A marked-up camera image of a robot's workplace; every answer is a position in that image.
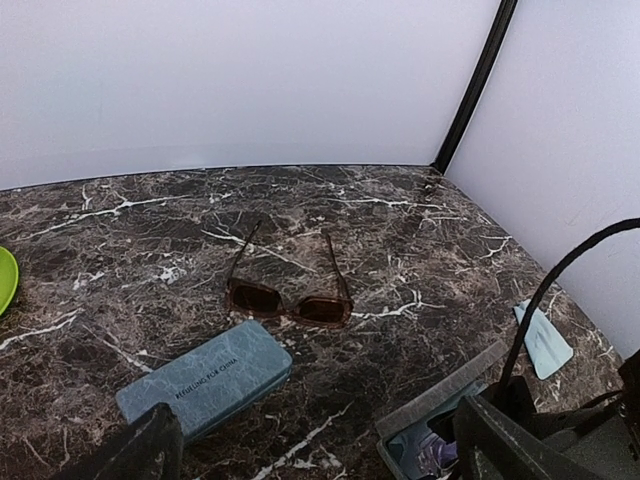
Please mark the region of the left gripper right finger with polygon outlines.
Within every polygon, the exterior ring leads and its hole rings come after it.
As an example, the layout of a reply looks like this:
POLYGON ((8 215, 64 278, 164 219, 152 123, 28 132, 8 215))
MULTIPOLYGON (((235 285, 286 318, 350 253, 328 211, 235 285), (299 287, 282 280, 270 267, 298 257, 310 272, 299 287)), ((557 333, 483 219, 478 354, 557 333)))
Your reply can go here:
POLYGON ((459 401, 454 416, 464 479, 588 479, 590 471, 525 431, 479 396, 459 401))

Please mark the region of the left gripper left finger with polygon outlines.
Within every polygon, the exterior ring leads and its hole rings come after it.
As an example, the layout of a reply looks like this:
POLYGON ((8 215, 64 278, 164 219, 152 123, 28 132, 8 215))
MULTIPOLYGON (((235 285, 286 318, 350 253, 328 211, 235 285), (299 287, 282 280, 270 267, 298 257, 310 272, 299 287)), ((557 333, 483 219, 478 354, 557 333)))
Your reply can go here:
POLYGON ((184 436, 167 403, 157 403, 96 452, 52 479, 179 479, 184 436))

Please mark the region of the pink transparent sunglasses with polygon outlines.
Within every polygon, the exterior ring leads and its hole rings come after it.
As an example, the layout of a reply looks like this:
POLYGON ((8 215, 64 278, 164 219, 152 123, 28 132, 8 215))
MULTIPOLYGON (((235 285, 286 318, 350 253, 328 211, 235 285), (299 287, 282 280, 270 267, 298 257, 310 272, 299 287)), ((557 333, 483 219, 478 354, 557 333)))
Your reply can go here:
POLYGON ((409 438, 400 465, 409 479, 440 479, 452 471, 457 461, 457 443, 448 443, 431 432, 409 438))

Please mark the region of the beige glasses case teal lining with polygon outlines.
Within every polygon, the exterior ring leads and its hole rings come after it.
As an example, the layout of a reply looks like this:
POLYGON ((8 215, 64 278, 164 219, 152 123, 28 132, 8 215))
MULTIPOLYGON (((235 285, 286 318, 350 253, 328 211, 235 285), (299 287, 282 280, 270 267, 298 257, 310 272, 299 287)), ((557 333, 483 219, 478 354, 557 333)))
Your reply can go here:
POLYGON ((439 383, 424 391, 408 403, 377 420, 376 431, 380 437, 377 450, 395 479, 418 479, 415 456, 418 443, 431 430, 427 421, 457 407, 465 395, 483 392, 487 383, 483 376, 508 351, 507 345, 498 340, 439 383))

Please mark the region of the blue-grey glasses case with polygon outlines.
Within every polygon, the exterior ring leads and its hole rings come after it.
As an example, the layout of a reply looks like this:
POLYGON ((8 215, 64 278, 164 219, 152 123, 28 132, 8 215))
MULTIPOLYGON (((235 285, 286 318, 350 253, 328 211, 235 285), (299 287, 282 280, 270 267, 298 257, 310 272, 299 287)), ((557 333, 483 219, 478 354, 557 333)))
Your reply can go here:
POLYGON ((291 368, 291 355, 248 320, 120 389, 116 402, 128 423, 168 404, 191 443, 284 384, 291 368))

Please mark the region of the light blue cloth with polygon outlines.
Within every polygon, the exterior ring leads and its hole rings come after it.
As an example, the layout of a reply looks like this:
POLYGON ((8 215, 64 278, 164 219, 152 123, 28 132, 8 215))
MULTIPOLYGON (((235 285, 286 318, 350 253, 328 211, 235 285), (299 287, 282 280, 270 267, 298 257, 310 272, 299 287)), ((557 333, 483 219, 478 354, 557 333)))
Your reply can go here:
POLYGON ((574 356, 573 348, 539 308, 533 312, 524 344, 540 380, 551 377, 574 356))

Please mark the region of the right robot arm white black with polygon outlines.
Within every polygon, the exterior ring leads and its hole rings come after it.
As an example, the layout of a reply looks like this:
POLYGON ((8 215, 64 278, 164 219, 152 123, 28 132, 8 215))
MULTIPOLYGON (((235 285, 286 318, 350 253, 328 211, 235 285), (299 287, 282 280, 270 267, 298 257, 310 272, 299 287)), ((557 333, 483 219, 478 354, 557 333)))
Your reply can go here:
POLYGON ((467 396, 454 430, 465 479, 637 479, 639 355, 618 370, 623 388, 581 408, 540 413, 526 380, 467 396))

